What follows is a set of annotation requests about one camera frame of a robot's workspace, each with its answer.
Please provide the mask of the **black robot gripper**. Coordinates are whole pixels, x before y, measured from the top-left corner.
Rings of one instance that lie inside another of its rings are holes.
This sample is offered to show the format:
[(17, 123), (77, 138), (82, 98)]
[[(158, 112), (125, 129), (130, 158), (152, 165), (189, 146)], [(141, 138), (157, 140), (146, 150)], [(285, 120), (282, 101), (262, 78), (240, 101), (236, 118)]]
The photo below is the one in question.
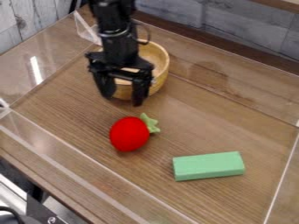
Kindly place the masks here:
[(138, 55), (138, 45), (149, 40), (137, 39), (136, 30), (101, 31), (102, 50), (88, 52), (88, 70), (92, 73), (101, 96), (109, 99), (116, 90), (116, 79), (132, 82), (132, 103), (141, 106), (149, 94), (153, 64)]

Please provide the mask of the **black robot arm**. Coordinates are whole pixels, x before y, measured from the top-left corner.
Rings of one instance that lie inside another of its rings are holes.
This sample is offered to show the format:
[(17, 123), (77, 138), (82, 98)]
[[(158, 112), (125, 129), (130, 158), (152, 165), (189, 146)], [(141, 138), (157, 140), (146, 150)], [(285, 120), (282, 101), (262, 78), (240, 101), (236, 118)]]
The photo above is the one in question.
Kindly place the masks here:
[(149, 95), (154, 65), (138, 56), (136, 0), (88, 0), (88, 7), (97, 21), (97, 36), (102, 50), (88, 52), (88, 71), (93, 75), (101, 96), (109, 99), (117, 91), (116, 79), (132, 85), (132, 104), (137, 107)]

